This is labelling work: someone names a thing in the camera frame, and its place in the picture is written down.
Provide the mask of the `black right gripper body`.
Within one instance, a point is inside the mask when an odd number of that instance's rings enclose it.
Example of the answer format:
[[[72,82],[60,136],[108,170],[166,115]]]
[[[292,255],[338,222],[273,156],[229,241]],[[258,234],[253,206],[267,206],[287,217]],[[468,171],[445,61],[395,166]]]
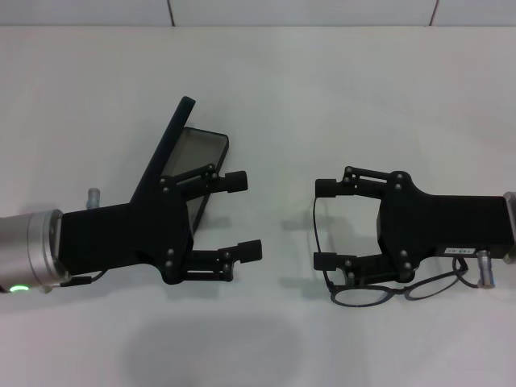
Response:
[[[412,281],[415,269],[428,257],[474,257],[486,250],[501,259],[514,246],[502,196],[424,193],[403,171],[377,173],[376,178],[385,181],[377,216],[378,244],[396,282]]]

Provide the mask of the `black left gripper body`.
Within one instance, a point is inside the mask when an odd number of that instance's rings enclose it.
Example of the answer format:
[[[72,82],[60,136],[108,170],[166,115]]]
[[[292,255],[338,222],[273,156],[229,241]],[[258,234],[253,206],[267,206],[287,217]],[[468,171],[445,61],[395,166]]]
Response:
[[[139,264],[156,268],[164,283],[193,249],[188,202],[160,184],[126,204],[66,213],[61,218],[59,261],[68,285],[89,285],[109,270]]]

